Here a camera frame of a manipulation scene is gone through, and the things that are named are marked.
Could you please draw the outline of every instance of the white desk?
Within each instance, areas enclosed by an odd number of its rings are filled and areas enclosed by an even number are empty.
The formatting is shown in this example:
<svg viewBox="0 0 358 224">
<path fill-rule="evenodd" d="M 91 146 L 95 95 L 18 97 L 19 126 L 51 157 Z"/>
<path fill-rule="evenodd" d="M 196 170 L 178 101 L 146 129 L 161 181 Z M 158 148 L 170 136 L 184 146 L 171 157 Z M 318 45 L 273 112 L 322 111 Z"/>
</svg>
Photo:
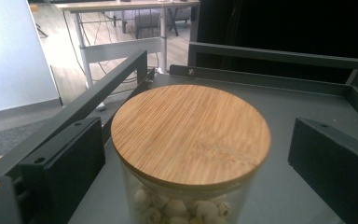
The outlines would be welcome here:
<svg viewBox="0 0 358 224">
<path fill-rule="evenodd" d="M 158 0 L 120 2 L 119 0 L 117 0 L 104 2 L 57 4 L 55 6 L 61 11 L 70 11 L 74 16 L 81 57 L 89 87 L 93 85 L 89 63 L 103 62 L 128 57 L 138 49 L 145 49 L 148 53 L 161 52 L 162 62 L 159 68 L 159 72 L 161 74 L 167 74 L 167 36 L 165 30 L 165 8 L 194 7 L 196 9 L 196 16 L 195 20 L 191 22 L 190 41 L 196 41 L 197 39 L 198 17 L 200 11 L 199 0 L 187 0 L 186 2 L 182 2 L 179 0 L 174 0 L 173 2 L 159 2 Z M 160 37 L 119 42 L 106 45 L 96 45 L 88 47 L 85 46 L 79 19 L 80 13 L 150 8 L 161 8 Z"/>
</svg>

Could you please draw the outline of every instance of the bamboo lid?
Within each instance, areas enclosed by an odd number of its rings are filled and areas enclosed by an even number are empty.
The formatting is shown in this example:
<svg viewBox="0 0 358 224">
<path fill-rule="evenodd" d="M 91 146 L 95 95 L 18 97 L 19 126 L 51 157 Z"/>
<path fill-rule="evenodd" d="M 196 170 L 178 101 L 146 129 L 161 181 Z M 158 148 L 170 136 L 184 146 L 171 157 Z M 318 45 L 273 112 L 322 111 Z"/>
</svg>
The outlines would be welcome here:
<svg viewBox="0 0 358 224">
<path fill-rule="evenodd" d="M 224 187 L 247 178 L 269 152 L 269 127 L 241 98 L 176 85 L 145 91 L 112 121 L 118 155 L 148 180 L 182 187 Z"/>
</svg>

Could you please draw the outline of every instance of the gray platform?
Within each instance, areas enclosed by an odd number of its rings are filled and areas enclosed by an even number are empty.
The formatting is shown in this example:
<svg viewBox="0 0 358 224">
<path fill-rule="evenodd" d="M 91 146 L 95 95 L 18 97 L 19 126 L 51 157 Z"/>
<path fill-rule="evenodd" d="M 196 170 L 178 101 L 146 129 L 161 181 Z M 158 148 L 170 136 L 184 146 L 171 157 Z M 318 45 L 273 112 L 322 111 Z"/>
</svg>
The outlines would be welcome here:
<svg viewBox="0 0 358 224">
<path fill-rule="evenodd" d="M 296 118 L 323 122 L 358 139 L 358 112 L 343 95 L 175 76 L 158 76 L 151 87 L 173 84 L 197 84 L 231 92 L 258 109 L 270 127 L 270 153 L 255 177 L 238 223 L 342 223 L 293 170 L 287 158 Z M 108 141 L 105 150 L 107 164 L 70 223 L 129 222 L 120 162 L 111 141 Z"/>
</svg>

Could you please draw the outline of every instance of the glass jar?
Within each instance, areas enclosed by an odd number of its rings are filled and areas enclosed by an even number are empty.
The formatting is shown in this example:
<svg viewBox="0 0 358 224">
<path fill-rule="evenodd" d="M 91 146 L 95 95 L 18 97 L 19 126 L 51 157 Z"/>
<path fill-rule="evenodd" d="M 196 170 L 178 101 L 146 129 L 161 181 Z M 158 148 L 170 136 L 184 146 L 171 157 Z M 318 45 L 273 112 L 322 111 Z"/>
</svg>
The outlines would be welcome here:
<svg viewBox="0 0 358 224">
<path fill-rule="evenodd" d="M 270 136 L 263 117 L 242 99 L 180 85 L 130 99 L 113 119 L 112 140 L 131 223 L 232 224 Z"/>
</svg>

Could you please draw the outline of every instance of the wooden floor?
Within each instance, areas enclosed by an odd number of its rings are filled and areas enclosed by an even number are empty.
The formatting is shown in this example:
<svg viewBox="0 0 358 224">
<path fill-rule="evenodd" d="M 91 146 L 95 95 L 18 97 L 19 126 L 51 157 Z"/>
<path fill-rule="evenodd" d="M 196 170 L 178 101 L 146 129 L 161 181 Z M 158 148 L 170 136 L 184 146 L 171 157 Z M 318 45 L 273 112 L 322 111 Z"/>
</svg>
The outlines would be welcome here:
<svg viewBox="0 0 358 224">
<path fill-rule="evenodd" d="M 64 105 L 71 103 L 79 94 L 86 90 L 86 77 L 82 72 L 77 60 L 81 65 L 80 51 L 76 34 L 75 23 L 69 12 L 64 14 L 55 6 L 50 4 L 37 4 L 38 11 L 33 12 L 34 22 L 40 25 L 41 30 L 48 35 L 44 37 L 40 35 L 43 51 L 45 52 L 48 64 L 51 67 L 54 79 L 59 90 Z M 89 40 L 86 45 L 101 45 L 107 43 L 115 43 L 119 41 L 133 40 L 133 27 L 127 26 L 127 33 L 123 34 L 121 30 L 121 22 L 118 27 L 114 27 L 112 21 L 103 13 L 84 13 L 81 14 L 81 20 L 84 23 L 86 33 L 85 37 Z M 167 67 L 171 64 L 187 64 L 187 51 L 190 24 L 178 22 L 177 28 L 179 36 L 175 36 L 174 31 L 168 31 L 168 58 Z M 147 38 L 159 36 L 158 28 L 143 30 L 141 37 Z M 148 55 L 148 66 L 158 67 L 158 59 L 161 61 L 160 54 Z M 113 60 L 109 62 L 92 63 L 90 65 L 92 78 L 97 81 L 115 68 L 124 59 Z M 117 91 L 126 91 L 135 87 L 135 82 L 122 84 Z"/>
</svg>

